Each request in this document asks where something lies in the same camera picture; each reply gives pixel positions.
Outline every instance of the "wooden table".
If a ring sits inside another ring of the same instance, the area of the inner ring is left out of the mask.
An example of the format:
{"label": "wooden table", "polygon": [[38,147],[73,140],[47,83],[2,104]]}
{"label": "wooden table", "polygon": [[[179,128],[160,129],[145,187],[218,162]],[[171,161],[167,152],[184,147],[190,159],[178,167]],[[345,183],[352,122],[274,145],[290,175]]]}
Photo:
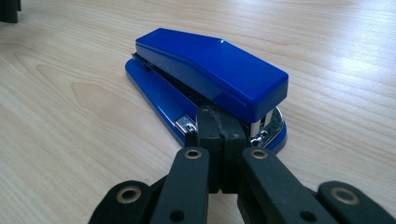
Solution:
{"label": "wooden table", "polygon": [[[181,146],[127,78],[158,27],[221,37],[290,75],[278,157],[311,189],[350,183],[396,217],[392,1],[22,1],[0,24],[0,222],[87,223],[116,184]],[[242,223],[210,195],[208,223]]]}

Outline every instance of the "blue stapler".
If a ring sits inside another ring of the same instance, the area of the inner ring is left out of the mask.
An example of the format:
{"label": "blue stapler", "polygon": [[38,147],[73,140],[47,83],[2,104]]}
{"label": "blue stapler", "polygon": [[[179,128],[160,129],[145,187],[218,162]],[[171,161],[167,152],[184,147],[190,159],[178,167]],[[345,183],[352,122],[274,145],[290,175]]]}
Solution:
{"label": "blue stapler", "polygon": [[136,39],[125,67],[181,143],[197,131],[202,105],[239,119],[254,147],[278,152],[286,143],[276,106],[286,98],[288,74],[225,40],[158,29]]}

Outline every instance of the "wood grain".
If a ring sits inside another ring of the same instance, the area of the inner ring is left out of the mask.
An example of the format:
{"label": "wood grain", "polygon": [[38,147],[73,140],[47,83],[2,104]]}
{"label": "wood grain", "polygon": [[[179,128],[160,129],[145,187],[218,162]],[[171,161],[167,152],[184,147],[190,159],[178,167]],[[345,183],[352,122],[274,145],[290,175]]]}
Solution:
{"label": "wood grain", "polygon": [[[19,16],[0,24],[1,223],[86,223],[116,184],[167,174],[180,145],[124,71],[158,27],[288,72],[278,157],[309,188],[345,181],[396,217],[393,1],[22,0]],[[242,223],[233,195],[209,203],[208,223]]]}

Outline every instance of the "gripper arm link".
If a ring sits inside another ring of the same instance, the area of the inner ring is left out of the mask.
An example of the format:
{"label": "gripper arm link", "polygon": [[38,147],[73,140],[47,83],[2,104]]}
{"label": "gripper arm link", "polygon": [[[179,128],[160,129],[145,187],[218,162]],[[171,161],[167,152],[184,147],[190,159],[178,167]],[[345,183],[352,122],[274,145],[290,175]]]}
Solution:
{"label": "gripper arm link", "polygon": [[245,223],[396,223],[346,183],[323,183],[317,193],[307,189],[273,152],[251,147],[239,121],[220,109],[201,107],[197,123],[168,176],[151,186],[118,184],[90,224],[206,223],[208,194],[220,189],[238,195]]}

